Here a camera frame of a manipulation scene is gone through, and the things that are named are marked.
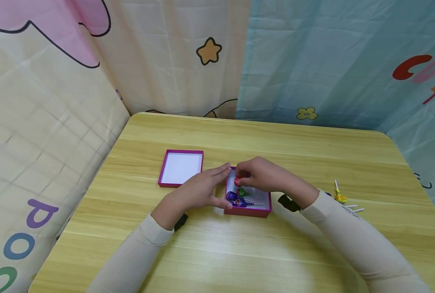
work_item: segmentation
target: right hand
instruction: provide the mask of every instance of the right hand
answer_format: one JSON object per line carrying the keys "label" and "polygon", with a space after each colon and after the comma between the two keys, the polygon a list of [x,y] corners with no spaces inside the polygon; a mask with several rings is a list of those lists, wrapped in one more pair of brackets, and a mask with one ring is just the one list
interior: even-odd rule
{"label": "right hand", "polygon": [[288,183],[297,177],[262,157],[238,163],[235,176],[242,177],[238,183],[240,186],[251,186],[267,192],[287,192]]}
{"label": "right hand", "polygon": [[240,162],[235,168],[239,186],[250,186],[267,192],[284,192],[305,209],[319,196],[319,190],[288,170],[270,161],[255,157]]}

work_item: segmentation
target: hand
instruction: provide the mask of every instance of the hand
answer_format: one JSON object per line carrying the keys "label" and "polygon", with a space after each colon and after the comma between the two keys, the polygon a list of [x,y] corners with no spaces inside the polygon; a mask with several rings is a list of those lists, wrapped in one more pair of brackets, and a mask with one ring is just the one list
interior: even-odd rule
{"label": "hand", "polygon": [[185,209],[214,206],[221,209],[232,209],[232,204],[223,198],[214,196],[216,185],[223,182],[231,172],[231,164],[225,163],[214,169],[201,172],[177,188],[175,196],[180,197]]}
{"label": "hand", "polygon": [[284,192],[302,209],[310,206],[319,196],[319,190],[299,176],[270,161],[255,157],[240,162],[235,169],[239,186],[251,186],[267,192]]}
{"label": "hand", "polygon": [[221,209],[232,209],[232,204],[213,194],[216,185],[227,178],[231,172],[231,164],[201,172],[179,188],[167,194],[152,211],[151,216],[164,229],[172,230],[177,221],[191,208],[214,206]]}

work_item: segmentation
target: curtain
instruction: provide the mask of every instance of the curtain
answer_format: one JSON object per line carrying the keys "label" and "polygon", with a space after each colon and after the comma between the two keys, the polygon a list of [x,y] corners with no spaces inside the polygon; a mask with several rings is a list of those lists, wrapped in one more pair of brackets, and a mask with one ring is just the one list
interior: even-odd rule
{"label": "curtain", "polygon": [[236,116],[387,133],[435,204],[435,1],[253,0]]}
{"label": "curtain", "polygon": [[[130,113],[205,116],[235,101],[250,0],[109,0],[106,5],[112,27],[94,42]],[[236,105],[225,105],[224,118],[234,118]]]}
{"label": "curtain", "polygon": [[0,0],[0,292],[28,290],[129,114],[235,118],[249,6]]}
{"label": "curtain", "polygon": [[0,0],[0,292],[27,292],[129,118],[78,24],[101,35],[105,17],[101,1]]}

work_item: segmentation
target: beige sleeve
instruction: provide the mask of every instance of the beige sleeve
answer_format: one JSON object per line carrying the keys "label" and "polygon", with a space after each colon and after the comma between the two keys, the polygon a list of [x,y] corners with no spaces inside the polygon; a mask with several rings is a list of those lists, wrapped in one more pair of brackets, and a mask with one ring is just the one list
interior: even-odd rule
{"label": "beige sleeve", "polygon": [[430,292],[402,254],[373,226],[320,191],[301,214],[315,224],[372,293]]}
{"label": "beige sleeve", "polygon": [[151,214],[123,241],[90,284],[89,293],[136,293],[156,256],[174,234]]}

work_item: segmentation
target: cream curtain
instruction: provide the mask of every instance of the cream curtain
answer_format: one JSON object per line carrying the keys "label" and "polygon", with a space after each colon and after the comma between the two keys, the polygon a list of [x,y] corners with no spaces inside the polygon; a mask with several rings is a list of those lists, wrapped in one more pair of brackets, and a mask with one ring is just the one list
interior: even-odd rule
{"label": "cream curtain", "polygon": [[0,292],[28,290],[128,111],[235,117],[249,5],[0,0]]}

